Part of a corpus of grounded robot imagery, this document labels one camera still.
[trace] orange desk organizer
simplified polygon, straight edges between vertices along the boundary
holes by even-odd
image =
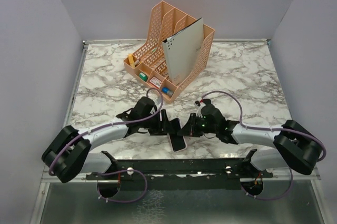
[[[134,62],[140,60],[140,63],[135,68],[132,68],[128,58],[124,60],[126,71],[145,86],[149,88],[154,87],[153,84],[150,83],[150,79],[153,76],[162,81],[159,90],[161,91],[162,88],[166,87],[173,92],[171,97],[162,92],[164,101],[168,104],[172,103],[206,68],[213,41],[214,29],[204,25],[204,41],[197,55],[193,70],[178,86],[170,82],[162,41],[195,21],[195,18],[167,2],[161,1],[151,10],[150,26],[145,44],[133,53]],[[147,76],[147,81],[139,77],[140,73],[144,73]]]

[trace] green eraser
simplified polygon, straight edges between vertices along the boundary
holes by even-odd
[[[147,81],[147,76],[143,72],[139,74],[139,77],[144,81]]]

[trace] smartphone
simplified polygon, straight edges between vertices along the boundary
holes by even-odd
[[[170,123],[173,129],[175,130],[175,132],[181,129],[181,123],[180,123],[179,118],[175,118],[171,120]],[[178,136],[176,133],[174,134],[170,133],[168,135],[168,138],[170,140],[173,152],[178,152],[178,151],[181,151],[187,148],[187,144],[186,144],[184,136]]]

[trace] marble tabletop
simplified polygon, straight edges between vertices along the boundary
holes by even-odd
[[[144,96],[146,87],[129,75],[123,60],[143,43],[90,44],[84,62],[70,122],[76,128],[111,120],[132,108]],[[164,104],[168,118],[184,124],[195,112],[195,100],[213,90],[235,95],[243,106],[243,120],[249,124],[276,125],[290,119],[289,110],[265,42],[214,42],[207,68],[172,103]],[[212,94],[214,105],[225,118],[237,120],[237,104]],[[187,149],[174,153],[167,136],[134,134],[104,144],[93,152],[108,151],[116,159],[174,159],[242,157],[261,146],[222,143],[219,139],[187,138]]]

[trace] white folder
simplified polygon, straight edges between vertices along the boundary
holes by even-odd
[[[178,85],[188,77],[203,41],[202,18],[163,41],[168,76],[173,84]]]

